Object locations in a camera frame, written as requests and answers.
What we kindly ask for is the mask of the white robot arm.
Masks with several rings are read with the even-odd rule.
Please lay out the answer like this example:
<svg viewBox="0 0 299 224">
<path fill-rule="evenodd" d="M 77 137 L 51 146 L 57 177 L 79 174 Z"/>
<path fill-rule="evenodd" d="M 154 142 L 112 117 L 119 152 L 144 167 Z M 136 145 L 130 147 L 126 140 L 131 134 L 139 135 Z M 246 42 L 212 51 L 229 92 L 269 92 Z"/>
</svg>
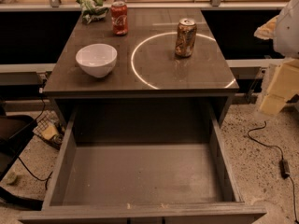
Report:
<svg viewBox="0 0 299 224">
<path fill-rule="evenodd" d="M 272 39 L 274 51 L 285 57 L 275 68 L 258 111 L 275 116 L 299 93 L 299 0 L 291 0 L 280 13 L 257 28 L 254 36 Z"/>
</svg>

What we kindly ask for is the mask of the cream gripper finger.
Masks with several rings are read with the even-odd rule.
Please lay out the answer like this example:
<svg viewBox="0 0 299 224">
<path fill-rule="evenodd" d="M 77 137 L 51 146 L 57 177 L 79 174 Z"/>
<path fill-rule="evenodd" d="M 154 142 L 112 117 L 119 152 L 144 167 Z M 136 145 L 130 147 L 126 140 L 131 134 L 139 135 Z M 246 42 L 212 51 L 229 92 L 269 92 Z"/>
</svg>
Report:
<svg viewBox="0 0 299 224">
<path fill-rule="evenodd" d="M 272 39 L 276 28 L 278 16 L 273 17 L 254 32 L 254 36 L 262 40 Z"/>
<path fill-rule="evenodd" d="M 275 116 L 297 94 L 299 94 L 299 60 L 286 60 L 276 67 L 258 111 L 267 116 Z"/>
</svg>

